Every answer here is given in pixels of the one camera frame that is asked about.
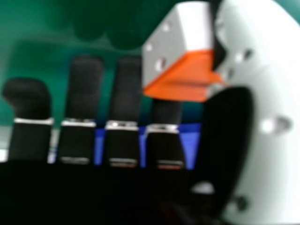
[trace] orange block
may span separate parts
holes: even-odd
[[[144,88],[151,98],[203,102],[212,83],[221,83],[212,71],[213,51],[186,53],[172,67]]]

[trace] green surface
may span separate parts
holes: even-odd
[[[140,46],[179,0],[0,0],[0,87],[12,77],[43,80],[53,99],[58,125],[63,117],[70,60],[93,54],[105,61],[98,123],[103,125],[116,61],[140,55]],[[278,0],[300,21],[300,0]],[[141,123],[151,100],[143,99]],[[202,106],[186,103],[183,122],[200,121]],[[0,99],[0,126],[13,121]]]

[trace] robotic arm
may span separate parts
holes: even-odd
[[[223,0],[217,8],[211,21],[209,3],[180,3],[158,25],[143,46],[144,93],[205,102],[195,180],[211,182],[216,197],[226,192],[220,207],[223,220],[241,225],[299,224],[300,27],[272,0]],[[226,54],[216,42],[213,52],[214,35]],[[213,54],[224,60],[214,61]],[[247,92],[245,99],[237,89]],[[228,119],[222,114],[243,121],[235,110],[246,99],[252,105],[244,108],[251,111],[249,129],[243,137],[234,136],[233,128],[222,127]],[[211,123],[217,125],[207,129]],[[208,135],[224,142],[205,141]],[[249,140],[241,141],[245,135]],[[234,142],[245,147],[235,152]],[[220,153],[224,160],[213,163]],[[236,179],[222,186],[220,177],[228,167]]]

